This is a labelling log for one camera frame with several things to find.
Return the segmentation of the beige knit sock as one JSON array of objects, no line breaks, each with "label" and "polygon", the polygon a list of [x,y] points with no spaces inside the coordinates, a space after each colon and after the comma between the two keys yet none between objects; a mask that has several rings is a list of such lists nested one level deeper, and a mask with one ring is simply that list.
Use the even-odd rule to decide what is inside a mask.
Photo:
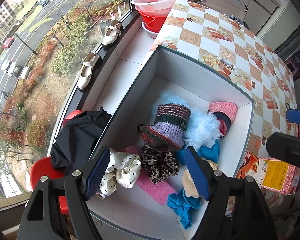
[{"label": "beige knit sock", "polygon": [[[217,170],[218,169],[218,164],[211,161],[211,160],[207,160],[203,157],[201,157],[201,159],[207,161],[209,163],[209,165],[212,167],[213,170]],[[185,168],[185,171],[183,172],[183,176],[182,176],[182,184],[183,184],[183,188],[185,191],[185,196],[187,197],[194,197],[194,198],[199,198],[200,195],[197,191],[197,188],[194,184],[194,181],[188,171],[188,168]]]}]

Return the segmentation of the blue cloth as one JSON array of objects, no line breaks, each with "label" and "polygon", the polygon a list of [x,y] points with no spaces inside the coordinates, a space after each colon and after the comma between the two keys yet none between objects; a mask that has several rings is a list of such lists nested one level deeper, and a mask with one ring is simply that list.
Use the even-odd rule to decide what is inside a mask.
[{"label": "blue cloth", "polygon": [[[212,147],[207,147],[204,145],[200,146],[197,154],[200,158],[203,157],[207,160],[211,160],[217,163],[219,151],[219,140],[215,140],[215,143]],[[184,149],[178,151],[175,156],[177,158],[177,161],[185,166]],[[180,223],[184,227],[184,229],[188,229],[192,226],[192,211],[200,208],[201,200],[200,197],[194,198],[185,196],[185,191],[183,188],[177,193],[172,193],[168,196],[167,206],[170,207],[180,217]]]}]

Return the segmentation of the light blue fluffy scrunchie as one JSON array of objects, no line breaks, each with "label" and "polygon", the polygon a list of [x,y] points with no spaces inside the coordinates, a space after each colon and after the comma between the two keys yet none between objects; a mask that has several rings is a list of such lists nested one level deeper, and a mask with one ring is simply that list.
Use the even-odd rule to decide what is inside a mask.
[{"label": "light blue fluffy scrunchie", "polygon": [[161,92],[157,100],[151,105],[151,114],[155,116],[159,105],[165,105],[167,103],[175,103],[185,106],[191,110],[189,122],[183,134],[183,142],[185,147],[192,146],[195,150],[198,150],[201,146],[212,148],[221,137],[219,131],[220,122],[217,117],[212,113],[204,113],[196,107],[191,107],[188,102],[168,91]]}]

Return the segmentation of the purple striped knit hat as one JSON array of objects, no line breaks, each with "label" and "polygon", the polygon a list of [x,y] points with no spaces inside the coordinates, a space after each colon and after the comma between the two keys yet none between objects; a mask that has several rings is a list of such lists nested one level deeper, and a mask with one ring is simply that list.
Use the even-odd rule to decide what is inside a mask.
[{"label": "purple striped knit hat", "polygon": [[138,133],[146,145],[161,151],[178,151],[184,146],[183,134],[191,110],[175,103],[159,105],[152,125],[139,124]]}]

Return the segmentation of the pink navy striped knit sock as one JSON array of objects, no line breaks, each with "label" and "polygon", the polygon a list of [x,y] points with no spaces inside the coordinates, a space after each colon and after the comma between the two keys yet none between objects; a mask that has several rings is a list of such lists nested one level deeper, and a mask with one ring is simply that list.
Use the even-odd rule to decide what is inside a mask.
[{"label": "pink navy striped knit sock", "polygon": [[217,101],[209,103],[208,113],[211,112],[219,121],[219,131],[225,136],[236,117],[238,107],[235,103]]}]

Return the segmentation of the pink patterned paper box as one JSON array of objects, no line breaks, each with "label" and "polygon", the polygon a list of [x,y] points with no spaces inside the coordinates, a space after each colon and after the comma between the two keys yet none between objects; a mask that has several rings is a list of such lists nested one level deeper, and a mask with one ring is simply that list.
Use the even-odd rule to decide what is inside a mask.
[{"label": "pink patterned paper box", "polygon": [[268,164],[262,188],[285,195],[296,192],[300,168],[274,158],[261,158],[261,160]]}]

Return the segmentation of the black jacket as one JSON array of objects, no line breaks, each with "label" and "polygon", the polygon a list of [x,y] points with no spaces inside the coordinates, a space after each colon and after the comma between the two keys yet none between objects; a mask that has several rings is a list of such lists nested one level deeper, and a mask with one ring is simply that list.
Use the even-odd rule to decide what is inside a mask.
[{"label": "black jacket", "polygon": [[70,119],[53,143],[53,168],[66,175],[82,170],[111,117],[101,107],[98,111],[85,111]]}]

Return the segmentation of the leopard print scrunchie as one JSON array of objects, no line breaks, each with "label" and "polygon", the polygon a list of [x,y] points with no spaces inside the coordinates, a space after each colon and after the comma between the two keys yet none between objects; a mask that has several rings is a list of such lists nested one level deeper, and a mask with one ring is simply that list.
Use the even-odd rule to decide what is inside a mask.
[{"label": "leopard print scrunchie", "polygon": [[159,151],[148,145],[141,148],[142,168],[147,172],[150,181],[156,185],[170,176],[179,175],[179,163],[174,152]]}]

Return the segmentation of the pink foam sheet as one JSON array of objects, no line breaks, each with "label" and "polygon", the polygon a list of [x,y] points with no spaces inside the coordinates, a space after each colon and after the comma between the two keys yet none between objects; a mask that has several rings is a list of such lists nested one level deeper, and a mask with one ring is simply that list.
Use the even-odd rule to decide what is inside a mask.
[{"label": "pink foam sheet", "polygon": [[127,167],[116,171],[116,181],[131,189],[135,185],[160,205],[167,203],[168,196],[176,190],[167,182],[170,176],[179,174],[179,163],[174,152],[160,151],[143,145],[139,151],[135,146],[124,149],[130,154]]}]

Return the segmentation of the floral tissue pack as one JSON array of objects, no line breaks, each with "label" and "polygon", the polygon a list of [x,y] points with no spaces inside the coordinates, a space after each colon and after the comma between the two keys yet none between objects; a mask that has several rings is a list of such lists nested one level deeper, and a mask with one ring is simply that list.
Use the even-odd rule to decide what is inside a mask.
[{"label": "floral tissue pack", "polygon": [[259,188],[261,188],[266,176],[267,167],[268,164],[264,160],[246,151],[236,178],[244,179],[246,176],[252,176]]}]

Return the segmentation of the red plastic chair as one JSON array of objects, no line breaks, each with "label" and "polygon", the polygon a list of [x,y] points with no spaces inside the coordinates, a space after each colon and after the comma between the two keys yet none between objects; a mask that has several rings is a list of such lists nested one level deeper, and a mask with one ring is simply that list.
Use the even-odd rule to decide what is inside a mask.
[{"label": "red plastic chair", "polygon": [[[72,111],[66,118],[63,119],[62,122],[62,128],[65,127],[66,123],[74,118],[75,116],[81,114],[82,111],[76,110]],[[58,170],[53,168],[51,164],[51,157],[45,157],[42,159],[39,159],[37,162],[35,162],[30,171],[30,184],[32,189],[36,187],[36,184],[40,180],[40,178],[44,175],[47,175],[51,179],[56,179],[56,178],[62,178],[65,176],[65,173],[63,170]],[[59,204],[60,204],[60,210],[61,214],[63,215],[68,215],[68,206],[66,203],[66,197],[60,196],[59,197]]]}]

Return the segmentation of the grey cardboard storage box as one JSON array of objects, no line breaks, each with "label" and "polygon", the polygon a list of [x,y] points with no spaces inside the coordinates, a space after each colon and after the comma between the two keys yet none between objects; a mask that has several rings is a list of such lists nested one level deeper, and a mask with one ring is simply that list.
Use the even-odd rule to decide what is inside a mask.
[{"label": "grey cardboard storage box", "polygon": [[194,239],[207,208],[206,198],[186,229],[159,198],[160,185],[183,191],[185,166],[175,153],[192,146],[220,144],[219,169],[234,177],[244,157],[254,116],[254,100],[228,77],[177,50],[158,46],[137,77],[111,78],[98,105],[111,115],[96,149],[106,146],[111,160],[93,196],[93,216],[148,239]]}]

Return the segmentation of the checkered patterned tablecloth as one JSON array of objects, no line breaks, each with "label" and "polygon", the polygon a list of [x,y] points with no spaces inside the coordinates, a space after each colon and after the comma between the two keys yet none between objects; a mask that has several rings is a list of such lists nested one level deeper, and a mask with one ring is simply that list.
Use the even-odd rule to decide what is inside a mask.
[{"label": "checkered patterned tablecloth", "polygon": [[151,50],[160,44],[202,61],[253,98],[250,153],[267,157],[274,132],[297,135],[297,126],[286,120],[287,107],[297,107],[292,72],[246,27],[209,7],[175,0]]}]

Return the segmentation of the cream shoe near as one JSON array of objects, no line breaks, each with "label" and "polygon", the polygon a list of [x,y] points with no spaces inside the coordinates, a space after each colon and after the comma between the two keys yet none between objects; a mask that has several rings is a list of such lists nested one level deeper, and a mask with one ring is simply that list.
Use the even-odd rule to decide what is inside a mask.
[{"label": "cream shoe near", "polygon": [[82,61],[82,68],[77,80],[77,88],[83,92],[87,89],[93,78],[94,71],[100,68],[102,57],[94,51],[89,52]]}]

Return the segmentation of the red plastic basin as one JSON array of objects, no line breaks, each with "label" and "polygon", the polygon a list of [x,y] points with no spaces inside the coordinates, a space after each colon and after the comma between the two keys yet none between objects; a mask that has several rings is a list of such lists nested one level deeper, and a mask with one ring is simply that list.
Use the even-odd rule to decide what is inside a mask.
[{"label": "red plastic basin", "polygon": [[149,16],[141,11],[139,13],[142,16],[142,21],[145,28],[154,33],[158,33],[160,31],[167,18],[167,17],[159,17],[159,16]]}]

